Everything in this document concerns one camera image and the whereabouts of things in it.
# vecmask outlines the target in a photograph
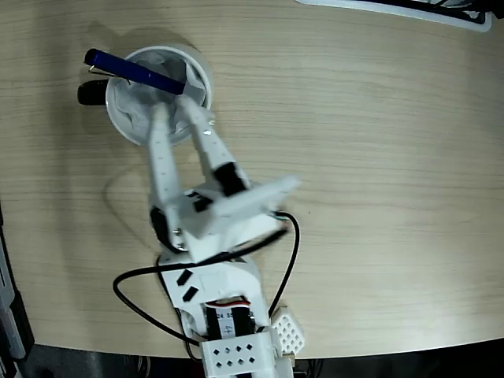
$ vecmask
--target floor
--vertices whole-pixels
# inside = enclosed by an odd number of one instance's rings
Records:
[[[320,378],[444,378],[501,376],[504,339],[442,350],[324,360]],[[147,359],[35,345],[20,365],[24,378],[144,378]],[[295,370],[306,371],[307,361]],[[151,358],[152,378],[203,378],[188,359]]]

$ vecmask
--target perforated plate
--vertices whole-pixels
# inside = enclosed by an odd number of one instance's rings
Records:
[[[233,376],[274,369],[269,333],[234,337],[201,344],[206,376]]]
[[[275,312],[272,318],[272,328],[278,332],[283,354],[298,354],[304,348],[305,336],[287,307],[280,307]]]

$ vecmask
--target robotic arm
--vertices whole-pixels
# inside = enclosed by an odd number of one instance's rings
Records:
[[[205,182],[182,189],[169,141],[168,108],[155,107],[147,149],[150,219],[162,249],[158,264],[208,261],[281,231],[283,222],[275,211],[300,184],[297,177],[252,183],[215,132],[214,115],[187,96],[176,102],[191,128]],[[251,258],[172,270],[160,277],[180,311],[184,334],[201,340],[207,377],[293,376]]]

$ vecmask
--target hole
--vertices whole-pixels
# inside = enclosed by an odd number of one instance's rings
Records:
[[[182,300],[184,302],[189,302],[198,292],[198,289],[194,286],[189,287],[189,290],[186,291],[186,294],[183,295]]]
[[[176,281],[176,284],[179,286],[183,286],[186,284],[187,280],[192,276],[192,272],[190,270],[185,269],[180,275],[179,279]]]

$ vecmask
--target white plastic part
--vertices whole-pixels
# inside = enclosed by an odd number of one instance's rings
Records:
[[[172,304],[182,310],[182,325],[186,335],[207,335],[204,304],[220,299],[243,296],[250,302],[258,327],[269,326],[268,308],[261,290],[261,277],[254,261],[221,262],[193,269],[163,272],[162,279]],[[161,258],[159,265],[172,261]]]
[[[347,9],[370,10],[378,13],[389,13],[397,16],[405,16],[416,18],[418,20],[429,20],[456,26],[458,28],[465,28],[476,32],[487,32],[491,28],[491,13],[485,14],[485,21],[483,24],[475,22],[460,20],[455,17],[444,16],[438,13],[425,12],[423,10],[403,8],[401,6],[390,6],[387,4],[380,4],[379,2],[367,2],[360,0],[296,0],[302,4],[310,6],[334,6]]]
[[[276,329],[280,338],[282,354],[298,354],[305,347],[305,335],[287,307],[280,307],[275,312],[271,326]]]
[[[162,210],[171,230],[172,245],[188,251],[191,262],[211,258],[257,237],[277,231],[280,222],[271,217],[280,202],[299,184],[296,176],[285,176],[264,185],[252,185],[246,173],[215,132],[213,114],[187,96],[176,100],[178,110],[191,125],[191,136],[198,151],[205,183],[194,187],[197,196],[189,198],[182,192],[178,172],[169,143],[168,126],[163,126],[162,113],[154,108],[148,139],[150,156],[150,204]],[[245,191],[232,196],[222,193],[214,172],[232,163]],[[211,202],[205,211],[197,211],[195,202],[205,197]]]
[[[282,358],[272,329],[261,333],[201,343],[208,378],[251,373],[253,378],[292,378],[289,358]]]

